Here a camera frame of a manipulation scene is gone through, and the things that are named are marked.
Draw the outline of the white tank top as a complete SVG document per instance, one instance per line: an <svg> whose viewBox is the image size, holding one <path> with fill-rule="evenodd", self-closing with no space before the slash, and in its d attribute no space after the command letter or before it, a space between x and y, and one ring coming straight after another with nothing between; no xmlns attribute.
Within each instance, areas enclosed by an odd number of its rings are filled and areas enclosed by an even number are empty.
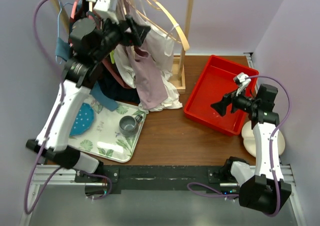
<svg viewBox="0 0 320 226"><path fill-rule="evenodd" d="M128 0L129 5L134 10L132 16L139 24L150 27L150 32L146 36L149 52L158 68L171 75L174 64L174 44L178 42L188 47L188 40L180 25L158 1L154 0L154 3L157 5L157 10L163 12L172 23L172 29L169 32L151 21L146 15L142 0L139 2L142 11L138 10L136 0Z"/></svg>

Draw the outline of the wooden hanger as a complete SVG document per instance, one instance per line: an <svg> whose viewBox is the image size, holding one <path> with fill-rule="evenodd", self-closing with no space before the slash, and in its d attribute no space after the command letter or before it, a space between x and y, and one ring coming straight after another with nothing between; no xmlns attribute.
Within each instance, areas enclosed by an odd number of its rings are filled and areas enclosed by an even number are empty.
<svg viewBox="0 0 320 226"><path fill-rule="evenodd" d="M188 0L188 6L187 6L187 12L186 12L186 22L185 22L185 31L181 28L179 23L175 20L175 18L170 14L170 12L157 0L145 0L152 8L155 10L162 12L168 20L172 24L172 30L171 31L165 31L163 28L161 28L159 25L157 25L155 22L150 20L145 12L144 3L140 1L140 7L143 12L139 11L136 7L135 0L128 0L129 4L134 8L136 13L140 15L144 20L148 21L155 27L157 27L160 31L162 31L164 34L166 34L167 37L172 38L174 41L182 45L183 51L186 52L190 49L190 45L188 42L188 35L190 30L190 22L191 22L191 15L192 15L192 9L193 9L193 2L194 0Z"/></svg>

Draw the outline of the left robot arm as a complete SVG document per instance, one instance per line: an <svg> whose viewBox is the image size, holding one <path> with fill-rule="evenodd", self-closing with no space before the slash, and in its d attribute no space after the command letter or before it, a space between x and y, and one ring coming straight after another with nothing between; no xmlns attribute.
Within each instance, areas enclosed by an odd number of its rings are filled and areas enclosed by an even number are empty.
<svg viewBox="0 0 320 226"><path fill-rule="evenodd" d="M77 20L69 34L74 53L64 65L54 106L39 135L29 139L26 147L38 158L86 172L88 179L99 182L104 176L104 164L68 144L72 126L103 71L103 59L118 45L140 47L150 30L150 26L136 23L128 14L119 22L104 20L101 28L88 17Z"/></svg>

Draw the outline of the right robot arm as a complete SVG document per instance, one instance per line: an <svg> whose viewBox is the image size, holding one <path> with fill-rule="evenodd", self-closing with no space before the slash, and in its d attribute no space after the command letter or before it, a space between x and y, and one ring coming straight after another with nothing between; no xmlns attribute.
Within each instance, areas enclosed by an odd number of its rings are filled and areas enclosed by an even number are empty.
<svg viewBox="0 0 320 226"><path fill-rule="evenodd" d="M280 117L273 112L278 89L261 84L256 97L245 96L243 92L232 91L218 102L211 104L220 116L237 110L248 113L253 131L256 166L251 171L243 160L230 157L223 166L223 178L240 186L239 204L242 207L260 211L270 217L276 216L292 193L290 184L284 181L278 152Z"/></svg>

